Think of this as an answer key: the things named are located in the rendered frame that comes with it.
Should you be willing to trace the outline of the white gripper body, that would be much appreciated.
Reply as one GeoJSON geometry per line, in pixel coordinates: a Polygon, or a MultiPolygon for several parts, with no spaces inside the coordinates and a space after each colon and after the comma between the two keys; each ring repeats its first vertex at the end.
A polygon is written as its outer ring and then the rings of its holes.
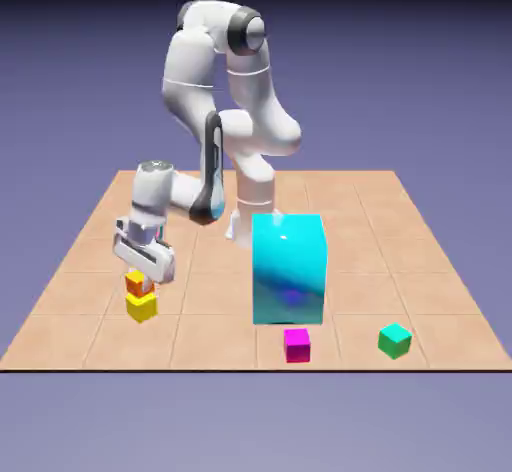
{"type": "Polygon", "coordinates": [[[117,232],[113,252],[129,267],[140,271],[155,283],[166,284],[174,280],[174,250],[155,239],[149,244],[139,246],[131,243],[122,232],[117,232]]]}

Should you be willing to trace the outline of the small orange cube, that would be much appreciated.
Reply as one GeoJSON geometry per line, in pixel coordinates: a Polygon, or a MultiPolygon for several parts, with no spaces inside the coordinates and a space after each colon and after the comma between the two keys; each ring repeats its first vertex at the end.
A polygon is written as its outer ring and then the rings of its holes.
{"type": "Polygon", "coordinates": [[[153,292],[154,282],[139,270],[130,270],[125,274],[126,289],[129,294],[141,298],[153,292]]]}

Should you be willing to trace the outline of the small yellow cube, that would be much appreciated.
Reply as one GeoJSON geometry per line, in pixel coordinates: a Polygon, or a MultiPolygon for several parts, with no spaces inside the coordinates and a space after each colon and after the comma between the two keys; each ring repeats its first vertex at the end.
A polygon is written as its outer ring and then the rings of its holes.
{"type": "Polygon", "coordinates": [[[125,296],[127,313],[142,323],[158,314],[157,296],[151,291],[141,297],[127,293],[125,296]]]}

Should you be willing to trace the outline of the small magenta cube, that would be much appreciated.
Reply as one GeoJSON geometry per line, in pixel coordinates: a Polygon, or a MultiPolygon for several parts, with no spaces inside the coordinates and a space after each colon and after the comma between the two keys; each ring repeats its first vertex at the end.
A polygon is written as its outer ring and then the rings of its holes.
{"type": "Polygon", "coordinates": [[[307,363],[311,357],[311,341],[306,328],[289,328],[284,332],[284,352],[287,363],[307,363]]]}

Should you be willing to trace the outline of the small green cube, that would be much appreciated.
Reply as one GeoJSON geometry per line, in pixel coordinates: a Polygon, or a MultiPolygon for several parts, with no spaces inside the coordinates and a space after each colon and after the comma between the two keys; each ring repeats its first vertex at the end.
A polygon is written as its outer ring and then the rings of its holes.
{"type": "Polygon", "coordinates": [[[378,348],[395,360],[408,353],[412,333],[398,323],[383,327],[378,335],[378,348]]]}

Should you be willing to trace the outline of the large cyan box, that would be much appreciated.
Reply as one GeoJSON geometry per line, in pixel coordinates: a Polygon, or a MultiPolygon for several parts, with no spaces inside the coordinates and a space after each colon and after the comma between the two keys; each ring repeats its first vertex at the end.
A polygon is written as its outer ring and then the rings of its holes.
{"type": "Polygon", "coordinates": [[[327,240],[320,215],[255,215],[253,322],[322,324],[327,262],[327,240]]]}

